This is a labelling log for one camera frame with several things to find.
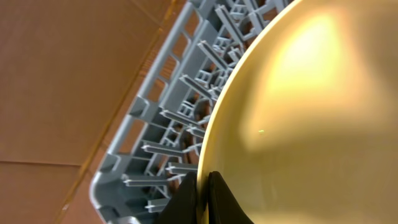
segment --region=black plastic piece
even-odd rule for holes
[[[211,172],[208,178],[209,224],[252,224],[243,212],[221,174]]]
[[[197,224],[197,174],[189,172],[168,202],[156,224]]]

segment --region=gray plastic dish rack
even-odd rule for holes
[[[197,171],[186,154],[200,155],[212,108],[233,68],[269,21],[263,15],[283,10],[288,0],[191,0],[166,38],[136,98],[95,174],[90,199],[103,221],[153,223],[172,196],[171,183]],[[194,35],[185,30],[196,14]],[[178,57],[172,51],[183,35],[188,44]],[[166,59],[175,66],[170,79],[160,75]],[[158,101],[149,99],[155,82],[165,84]],[[119,150],[137,120],[144,127],[131,149]]]

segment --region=dish rack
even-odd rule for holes
[[[125,115],[90,187],[105,223],[153,223],[197,160],[212,109],[250,43],[288,0],[190,0]],[[186,30],[192,16],[194,32]],[[180,55],[174,47],[187,43]],[[175,68],[162,74],[166,61]],[[163,90],[155,97],[154,86]],[[128,153],[120,148],[135,123],[141,131]]]

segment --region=black object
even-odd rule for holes
[[[156,224],[181,223],[197,224],[195,173],[188,173],[177,193],[172,197]],[[234,195],[226,185],[221,174],[217,171],[211,172],[208,178],[207,202],[209,210],[209,224],[220,223],[242,223],[252,224],[253,222],[243,212]]]

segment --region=yellow plate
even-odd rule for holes
[[[199,200],[217,170],[254,223],[398,223],[397,87],[398,1],[294,1],[215,106]]]

